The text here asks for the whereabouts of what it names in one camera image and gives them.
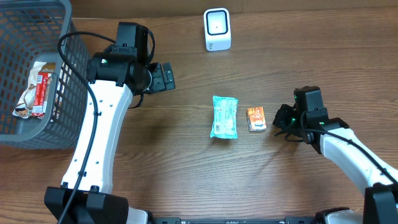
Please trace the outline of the orange snack packet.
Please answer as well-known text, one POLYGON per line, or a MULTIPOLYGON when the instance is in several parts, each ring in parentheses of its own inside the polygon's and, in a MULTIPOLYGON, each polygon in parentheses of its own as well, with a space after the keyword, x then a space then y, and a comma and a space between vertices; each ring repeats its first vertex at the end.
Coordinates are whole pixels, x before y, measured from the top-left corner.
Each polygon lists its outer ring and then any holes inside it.
POLYGON ((246 115, 250 132, 264 131, 267 128, 264 108, 262 106, 248 108, 246 115))

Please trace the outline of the teal tissue packet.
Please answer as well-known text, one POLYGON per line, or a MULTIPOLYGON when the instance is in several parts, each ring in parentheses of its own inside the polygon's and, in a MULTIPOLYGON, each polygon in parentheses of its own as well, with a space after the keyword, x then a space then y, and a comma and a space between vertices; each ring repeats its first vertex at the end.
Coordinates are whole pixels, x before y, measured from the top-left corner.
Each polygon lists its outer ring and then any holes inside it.
POLYGON ((213 96, 213 124, 211 138, 237 139, 236 115, 239 100, 232 97, 213 96))

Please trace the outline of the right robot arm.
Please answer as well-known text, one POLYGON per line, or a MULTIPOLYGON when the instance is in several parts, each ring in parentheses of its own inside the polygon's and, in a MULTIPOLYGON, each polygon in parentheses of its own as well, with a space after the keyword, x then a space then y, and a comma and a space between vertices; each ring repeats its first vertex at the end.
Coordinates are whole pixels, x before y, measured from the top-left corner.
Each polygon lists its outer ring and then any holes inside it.
POLYGON ((397 223, 397 169, 366 147, 341 118, 330 118, 317 86, 294 90, 295 103, 283 104, 273 125, 289 141, 311 145, 335 163, 364 197, 362 213, 346 207, 315 214, 313 223, 397 223))

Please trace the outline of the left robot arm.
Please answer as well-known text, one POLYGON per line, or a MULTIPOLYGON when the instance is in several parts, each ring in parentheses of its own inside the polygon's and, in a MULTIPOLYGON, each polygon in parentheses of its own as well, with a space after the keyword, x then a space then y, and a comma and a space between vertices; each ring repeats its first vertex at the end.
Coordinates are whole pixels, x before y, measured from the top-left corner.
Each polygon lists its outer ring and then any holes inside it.
POLYGON ((59 223, 152 222, 151 213, 131 208, 112 190, 118 139, 133 98, 175 88, 171 64, 154 62, 154 50, 146 26, 120 22, 109 47, 89 59, 81 77, 88 99, 73 159, 61 186, 48 187, 44 196, 59 223))

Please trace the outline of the white barcode scanner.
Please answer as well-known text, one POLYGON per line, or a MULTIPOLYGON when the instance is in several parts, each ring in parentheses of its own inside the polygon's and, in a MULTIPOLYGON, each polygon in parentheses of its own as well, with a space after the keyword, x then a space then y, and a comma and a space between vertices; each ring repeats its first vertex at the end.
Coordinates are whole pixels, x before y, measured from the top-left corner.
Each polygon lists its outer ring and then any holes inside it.
POLYGON ((229 50, 232 44, 229 11, 223 7, 207 9, 203 20, 207 51, 229 50))

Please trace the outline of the red snack bar wrapper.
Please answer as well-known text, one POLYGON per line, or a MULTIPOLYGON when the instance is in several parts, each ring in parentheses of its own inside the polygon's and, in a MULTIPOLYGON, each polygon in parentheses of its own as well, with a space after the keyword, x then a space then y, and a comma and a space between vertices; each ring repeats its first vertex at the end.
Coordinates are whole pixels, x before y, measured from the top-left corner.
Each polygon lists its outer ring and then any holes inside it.
POLYGON ((42 119, 47 108, 47 100, 49 97, 49 85, 52 81, 52 74, 47 72, 39 72, 37 75, 37 84, 34 105, 32 107, 32 116, 42 119))

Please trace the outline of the grey plastic mesh basket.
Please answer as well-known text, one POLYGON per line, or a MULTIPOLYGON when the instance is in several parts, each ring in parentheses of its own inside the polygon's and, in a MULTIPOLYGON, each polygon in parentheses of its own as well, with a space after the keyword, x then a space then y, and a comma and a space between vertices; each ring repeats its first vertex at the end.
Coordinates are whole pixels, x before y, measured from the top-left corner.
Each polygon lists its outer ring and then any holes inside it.
POLYGON ((76 144, 87 90, 58 54, 61 36, 76 30, 69 1, 1 1, 1 145, 63 149, 76 144), (42 119, 13 115, 36 62, 53 62, 42 119))

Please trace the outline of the white brown snack packet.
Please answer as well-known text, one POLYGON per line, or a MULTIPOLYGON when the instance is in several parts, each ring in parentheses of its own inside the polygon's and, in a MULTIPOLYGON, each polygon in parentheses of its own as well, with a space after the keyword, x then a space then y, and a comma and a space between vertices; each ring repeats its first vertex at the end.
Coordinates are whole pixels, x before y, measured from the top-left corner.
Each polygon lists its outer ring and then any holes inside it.
POLYGON ((34 99, 35 99, 37 75, 39 72, 51 73, 53 77, 53 75, 55 74, 55 63, 53 62, 34 63, 34 66, 32 67, 29 73, 28 86, 22 93, 16 107, 12 112, 14 116, 20 117, 22 119, 27 119, 32 116, 32 107, 34 105, 34 99))

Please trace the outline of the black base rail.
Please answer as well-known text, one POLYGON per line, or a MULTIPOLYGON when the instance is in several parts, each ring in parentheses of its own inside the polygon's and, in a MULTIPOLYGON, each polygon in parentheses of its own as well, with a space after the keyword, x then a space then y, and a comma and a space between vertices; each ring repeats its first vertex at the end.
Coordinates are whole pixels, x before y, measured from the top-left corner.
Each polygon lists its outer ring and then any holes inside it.
POLYGON ((315 217, 285 217, 280 219, 181 219, 154 217, 152 224, 316 224, 315 217))

